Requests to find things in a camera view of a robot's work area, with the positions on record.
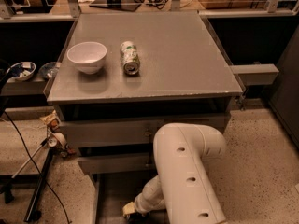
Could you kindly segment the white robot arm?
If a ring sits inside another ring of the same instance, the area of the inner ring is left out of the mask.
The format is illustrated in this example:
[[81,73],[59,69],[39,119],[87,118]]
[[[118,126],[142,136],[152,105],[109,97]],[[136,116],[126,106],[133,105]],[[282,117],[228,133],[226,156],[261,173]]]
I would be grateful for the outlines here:
[[223,134],[198,124],[170,123],[153,139],[157,175],[122,208],[125,218],[166,210],[170,224],[227,224],[208,179],[203,158],[226,150]]

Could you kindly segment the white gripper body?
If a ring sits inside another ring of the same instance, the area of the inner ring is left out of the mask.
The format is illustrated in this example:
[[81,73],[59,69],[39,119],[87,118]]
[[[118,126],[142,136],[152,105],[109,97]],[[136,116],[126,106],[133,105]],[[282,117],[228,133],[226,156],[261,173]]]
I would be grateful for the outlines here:
[[164,210],[166,208],[164,196],[160,192],[139,193],[134,200],[134,206],[137,213],[145,215],[151,211]]

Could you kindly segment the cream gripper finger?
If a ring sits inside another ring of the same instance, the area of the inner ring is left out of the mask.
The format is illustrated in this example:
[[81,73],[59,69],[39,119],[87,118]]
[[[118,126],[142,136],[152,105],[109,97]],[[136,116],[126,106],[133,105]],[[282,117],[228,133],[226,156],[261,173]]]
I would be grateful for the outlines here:
[[124,217],[130,217],[135,213],[135,204],[133,202],[129,202],[122,208],[122,215]]

